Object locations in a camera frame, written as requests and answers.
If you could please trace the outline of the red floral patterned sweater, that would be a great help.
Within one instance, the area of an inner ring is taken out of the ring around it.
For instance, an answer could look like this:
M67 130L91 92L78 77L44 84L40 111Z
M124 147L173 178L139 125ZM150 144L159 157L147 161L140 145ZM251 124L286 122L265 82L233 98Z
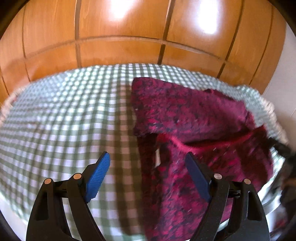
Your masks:
M263 126L242 101L154 78L132 82L148 240L187 240L207 208L185 166L197 160L228 181L249 179L260 190L273 175Z

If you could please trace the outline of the green white checkered bedsheet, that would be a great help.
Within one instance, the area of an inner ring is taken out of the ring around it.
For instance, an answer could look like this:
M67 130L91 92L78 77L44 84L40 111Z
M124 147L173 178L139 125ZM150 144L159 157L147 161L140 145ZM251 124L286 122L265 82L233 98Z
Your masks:
M111 165L89 208L107 240L145 240L140 222L141 171L132 81L152 77L191 89L215 89L241 100L257 126L287 143L273 104L253 88L232 87L182 68L156 64L91 66L61 72L31 83L8 98L1 112L1 212L25 240L30 212L46 178L67 180L97 161Z

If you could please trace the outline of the wooden panelled wardrobe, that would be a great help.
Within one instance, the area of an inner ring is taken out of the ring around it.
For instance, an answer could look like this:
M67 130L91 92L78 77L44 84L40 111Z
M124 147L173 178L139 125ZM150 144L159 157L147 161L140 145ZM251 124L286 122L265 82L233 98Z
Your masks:
M264 92L286 21L269 1L19 1L1 21L1 100L47 75L171 65Z

